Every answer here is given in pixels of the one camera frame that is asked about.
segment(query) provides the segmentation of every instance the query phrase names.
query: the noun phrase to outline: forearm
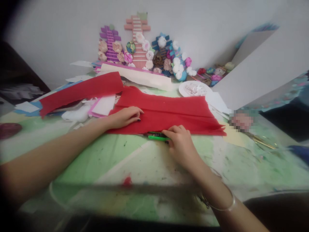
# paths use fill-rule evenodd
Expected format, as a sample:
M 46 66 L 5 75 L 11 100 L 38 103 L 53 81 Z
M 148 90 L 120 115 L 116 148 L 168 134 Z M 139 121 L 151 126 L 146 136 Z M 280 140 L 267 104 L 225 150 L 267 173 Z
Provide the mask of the forearm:
M 202 160 L 190 170 L 212 206 L 227 209 L 232 205 L 231 192 Z M 213 209 L 213 212 L 225 231 L 268 231 L 238 199 L 230 211 Z
M 21 204 L 46 187 L 108 129 L 104 119 L 97 119 L 2 165 L 12 202 Z

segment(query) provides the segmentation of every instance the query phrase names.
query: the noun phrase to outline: paper craft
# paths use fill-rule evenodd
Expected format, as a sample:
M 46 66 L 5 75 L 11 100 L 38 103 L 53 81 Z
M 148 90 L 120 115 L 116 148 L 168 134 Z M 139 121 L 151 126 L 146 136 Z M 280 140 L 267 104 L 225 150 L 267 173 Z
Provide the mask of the paper craft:
M 115 98 L 116 94 L 99 98 L 97 102 L 94 103 L 94 105 L 91 107 L 88 114 L 98 118 L 108 116 L 109 112 L 114 108 Z
M 208 102 L 208 104 L 210 104 L 212 107 L 222 113 L 232 113 L 232 111 L 227 108 L 226 104 L 224 103 L 222 97 L 218 92 L 208 91 L 205 96 L 205 100 Z
M 141 121 L 109 130 L 108 133 L 140 134 L 183 125 L 192 134 L 226 135 L 222 125 L 210 112 L 204 97 L 170 98 L 148 95 L 134 86 L 125 86 L 120 100 L 110 114 L 129 106 L 137 106 L 145 112 L 140 116 Z
M 219 121 L 219 123 L 225 126 L 224 132 L 226 133 L 226 136 L 223 137 L 224 141 L 239 147 L 246 147 L 244 141 L 248 137 L 245 134 L 238 132 L 237 129 L 234 129 L 234 127 L 230 126 L 226 122 Z
M 169 77 L 153 74 L 149 71 L 141 72 L 135 68 L 125 68 L 125 66 L 120 67 L 106 62 L 102 63 L 100 71 L 119 72 L 121 76 L 124 76 L 132 82 L 161 90 L 171 91 L 173 89 L 172 81 Z
M 88 75 L 81 75 L 81 76 L 76 76 L 76 77 L 65 79 L 65 80 L 68 81 L 68 82 L 78 82 L 78 81 L 86 81 L 86 80 L 89 80 L 91 78 L 92 77 L 88 76 Z
M 123 84 L 118 72 L 107 73 L 89 80 L 80 82 L 40 100 L 43 109 L 40 111 L 42 118 L 49 112 L 71 102 L 84 98 L 101 97 L 123 90 Z
M 28 113 L 32 113 L 32 112 L 40 109 L 40 108 L 32 105 L 31 103 L 27 102 L 27 101 L 25 101 L 21 104 L 17 104 L 14 108 L 17 109 L 17 110 L 22 110 L 22 111 L 28 112 Z
M 70 63 L 70 65 L 77 65 L 77 66 L 82 66 L 82 67 L 93 68 L 91 62 L 89 61 L 76 61 L 76 62 Z

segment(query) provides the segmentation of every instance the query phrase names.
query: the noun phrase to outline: blurred object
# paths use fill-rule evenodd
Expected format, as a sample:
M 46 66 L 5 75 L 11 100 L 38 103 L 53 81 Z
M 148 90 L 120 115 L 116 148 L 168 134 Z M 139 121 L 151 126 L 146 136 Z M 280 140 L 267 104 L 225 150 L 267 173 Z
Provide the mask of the blurred object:
M 18 123 L 1 123 L 0 139 L 7 139 L 16 135 L 23 127 Z
M 232 62 L 227 62 L 224 66 L 227 70 L 233 70 L 235 65 Z
M 301 158 L 309 166 L 309 148 L 304 146 L 291 145 L 288 146 L 291 152 Z

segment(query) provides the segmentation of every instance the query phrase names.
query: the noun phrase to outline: hand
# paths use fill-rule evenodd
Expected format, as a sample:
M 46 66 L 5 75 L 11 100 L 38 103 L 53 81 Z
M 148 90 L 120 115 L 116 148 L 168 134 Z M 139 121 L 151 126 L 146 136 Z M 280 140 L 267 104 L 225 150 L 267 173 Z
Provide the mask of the hand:
M 135 106 L 124 108 L 117 113 L 111 114 L 110 116 L 104 118 L 109 129 L 117 129 L 127 126 L 133 122 L 141 121 L 139 116 L 144 112 Z
M 190 131 L 186 130 L 183 125 L 172 126 L 168 130 L 163 130 L 162 133 L 171 139 L 169 146 L 173 158 L 189 172 L 196 164 L 203 162 L 193 144 Z

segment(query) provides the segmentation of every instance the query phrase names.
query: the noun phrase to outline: paint stain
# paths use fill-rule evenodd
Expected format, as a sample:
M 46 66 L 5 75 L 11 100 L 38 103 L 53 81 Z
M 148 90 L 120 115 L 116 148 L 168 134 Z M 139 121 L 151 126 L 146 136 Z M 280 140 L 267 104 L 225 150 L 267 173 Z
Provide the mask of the paint stain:
M 132 180 L 131 180 L 131 177 L 125 178 L 125 180 L 124 180 L 122 186 L 125 187 L 125 188 L 131 188 L 131 187 L 132 187 Z

